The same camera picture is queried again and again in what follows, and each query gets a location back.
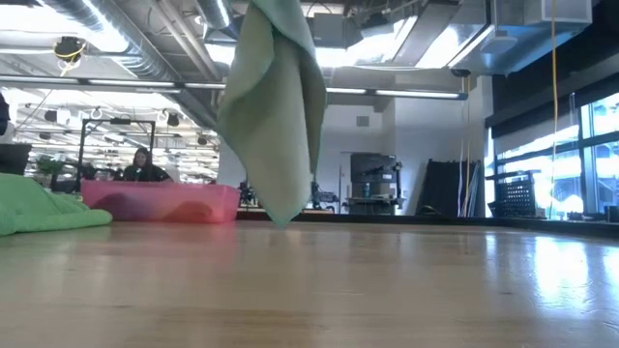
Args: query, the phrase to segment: pink plastic bin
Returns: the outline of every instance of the pink plastic bin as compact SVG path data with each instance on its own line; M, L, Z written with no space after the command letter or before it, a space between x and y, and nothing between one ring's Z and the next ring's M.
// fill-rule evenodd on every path
M221 185L82 181L84 204L115 221L224 223L236 218L241 192Z

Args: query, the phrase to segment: green towel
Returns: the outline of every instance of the green towel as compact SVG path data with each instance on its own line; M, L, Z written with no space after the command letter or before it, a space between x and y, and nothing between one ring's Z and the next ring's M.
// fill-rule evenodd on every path
M108 224L110 213L71 196L47 192L32 179L0 174L0 236Z
M251 0L227 79L218 132L271 219L307 205L326 88L299 0Z

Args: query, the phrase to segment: white wall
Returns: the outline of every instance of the white wall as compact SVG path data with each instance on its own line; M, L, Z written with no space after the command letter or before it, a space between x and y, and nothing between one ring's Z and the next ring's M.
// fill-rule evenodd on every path
M369 127L357 127L357 116L369 116ZM350 153L382 152L382 114L371 106L331 105L325 113L316 180L324 191L346 197ZM341 190L339 170L341 168Z
M398 213L414 214L428 160L459 160L467 135L471 139L471 159L484 159L484 119L491 114L491 96L490 77L480 77L477 88L470 93L468 126L469 106L462 115L461 101L397 99L382 114L375 113L371 106L329 106L316 173L318 184L322 190L345 198L350 185L350 153L396 155L403 165L402 195L406 199ZM357 127L357 116L369 116L369 127ZM463 157L466 158L466 142ZM225 144L221 146L220 158L218 182L237 187L245 180L243 165Z
M369 127L357 127L357 116L369 116ZM382 114L372 106L330 105L325 112L316 179L322 190L346 193L350 178L350 153L381 153ZM339 194L339 167L342 165L342 190ZM218 184L238 187L245 180L243 164L222 141Z

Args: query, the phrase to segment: dark hair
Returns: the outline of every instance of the dark hair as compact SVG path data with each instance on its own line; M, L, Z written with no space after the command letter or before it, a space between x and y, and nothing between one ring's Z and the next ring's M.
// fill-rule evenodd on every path
M139 148L137 149L137 151L135 151L135 155L133 155L133 165L137 166L137 161L135 160L137 154L142 154L146 156L146 163L144 163L145 167L153 165L153 158L151 157L151 153L148 152L148 149L146 148Z
M0 93L0 121L10 121L11 115L9 115L9 105L5 102L4 96Z

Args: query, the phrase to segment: metal frame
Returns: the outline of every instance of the metal frame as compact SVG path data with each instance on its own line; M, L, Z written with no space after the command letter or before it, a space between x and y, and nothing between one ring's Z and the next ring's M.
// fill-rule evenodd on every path
M578 120L578 140L569 143L557 145L556 154L561 154L569 151L578 150L580 156L580 192L584 204L585 213L598 213L598 191L596 190L596 157L595 147L613 141L619 141L619 131L614 131L602 135L594 135L593 115L591 107L587 107L589 115L582 114L582 107L576 109L571 103L571 108L576 112ZM540 151L529 152L520 156L514 156L509 159L498 159L496 150L494 150L494 168L495 173L507 163L512 163L520 160L530 160L540 156L552 156L552 147Z
M151 136L150 136L150 148L148 151L152 154L153 147L155 146L155 121L135 121L129 119L119 119L113 118L110 120L94 120L94 119L84 119L81 121L81 136L79 137L79 155L77 156L77 172L75 173L75 190L81 191L81 168L82 162L84 159L84 143L86 142L86 136L90 134L90 132L86 129L86 126L89 123L109 123L110 125L130 125L130 124L148 124L151 125Z

